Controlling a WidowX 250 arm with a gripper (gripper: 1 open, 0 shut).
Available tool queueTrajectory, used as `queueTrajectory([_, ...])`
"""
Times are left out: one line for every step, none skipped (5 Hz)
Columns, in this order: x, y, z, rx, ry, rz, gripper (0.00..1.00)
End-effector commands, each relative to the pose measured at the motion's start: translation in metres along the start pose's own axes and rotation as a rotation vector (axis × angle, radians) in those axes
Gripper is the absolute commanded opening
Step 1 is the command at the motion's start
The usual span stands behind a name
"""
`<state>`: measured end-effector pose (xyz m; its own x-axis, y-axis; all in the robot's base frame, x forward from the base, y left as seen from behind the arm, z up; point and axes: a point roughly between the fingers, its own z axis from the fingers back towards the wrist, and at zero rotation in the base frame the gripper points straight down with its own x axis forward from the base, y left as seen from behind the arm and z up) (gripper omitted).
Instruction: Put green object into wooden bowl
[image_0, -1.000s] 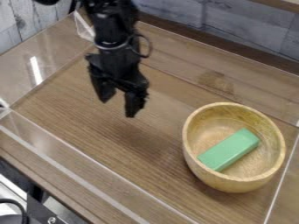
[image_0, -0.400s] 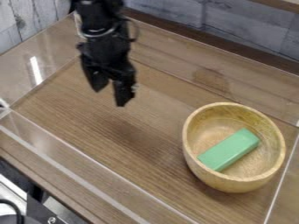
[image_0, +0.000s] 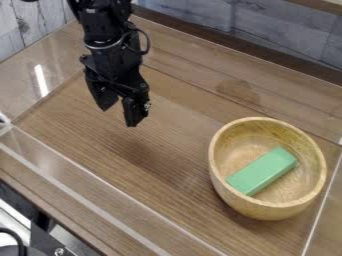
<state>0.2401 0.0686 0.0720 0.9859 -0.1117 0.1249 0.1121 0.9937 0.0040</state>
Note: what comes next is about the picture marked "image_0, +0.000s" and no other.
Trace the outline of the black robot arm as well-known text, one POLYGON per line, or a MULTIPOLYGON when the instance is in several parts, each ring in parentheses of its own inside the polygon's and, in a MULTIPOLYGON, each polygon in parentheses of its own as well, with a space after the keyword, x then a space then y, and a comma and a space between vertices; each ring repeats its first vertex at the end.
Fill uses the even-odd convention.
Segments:
POLYGON ((151 49, 148 34, 129 21, 132 0, 67 0, 81 25, 88 55, 81 55, 88 90, 103 111, 121 101, 125 125, 148 116, 149 86, 140 75, 151 49))

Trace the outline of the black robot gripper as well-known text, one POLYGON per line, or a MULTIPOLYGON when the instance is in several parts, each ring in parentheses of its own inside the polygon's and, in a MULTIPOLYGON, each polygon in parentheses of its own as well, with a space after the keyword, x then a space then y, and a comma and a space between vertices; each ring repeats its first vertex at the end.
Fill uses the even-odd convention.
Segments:
POLYGON ((140 75, 148 49, 139 43, 87 44, 88 55, 80 57, 85 82, 97 107, 107 111, 123 98, 125 125, 136 127, 148 116, 148 85, 140 75))

